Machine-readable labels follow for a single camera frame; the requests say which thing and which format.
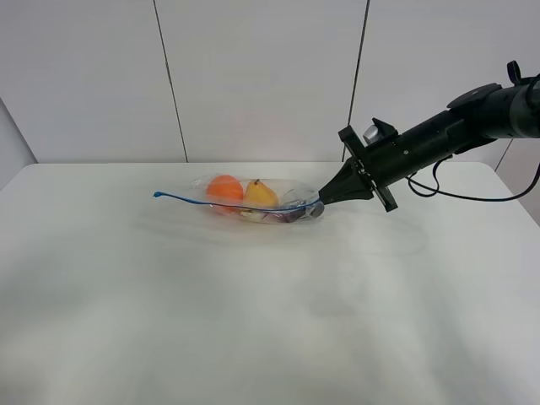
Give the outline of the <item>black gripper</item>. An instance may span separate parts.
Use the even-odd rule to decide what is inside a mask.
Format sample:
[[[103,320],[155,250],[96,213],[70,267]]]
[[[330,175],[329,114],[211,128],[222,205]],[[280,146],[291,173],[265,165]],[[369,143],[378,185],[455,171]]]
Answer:
[[[397,209],[389,186],[418,170],[412,149],[402,146],[399,134],[372,145],[364,145],[351,126],[342,129],[338,135],[352,159],[347,159],[339,172],[320,189],[321,202],[370,200],[375,194],[387,212]]]

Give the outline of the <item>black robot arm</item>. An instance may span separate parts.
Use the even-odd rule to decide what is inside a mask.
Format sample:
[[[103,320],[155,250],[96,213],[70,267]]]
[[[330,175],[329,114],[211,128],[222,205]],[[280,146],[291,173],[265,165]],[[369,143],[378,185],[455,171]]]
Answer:
[[[325,204],[378,197],[386,211],[397,208],[390,185],[407,180],[419,197],[442,193],[439,186],[425,186],[413,176],[455,154],[502,138],[538,138],[539,78],[523,77],[511,61],[507,73],[512,85],[486,84],[454,99],[444,111],[406,132],[378,119],[362,138],[351,126],[339,132],[350,153],[341,170],[319,191]]]

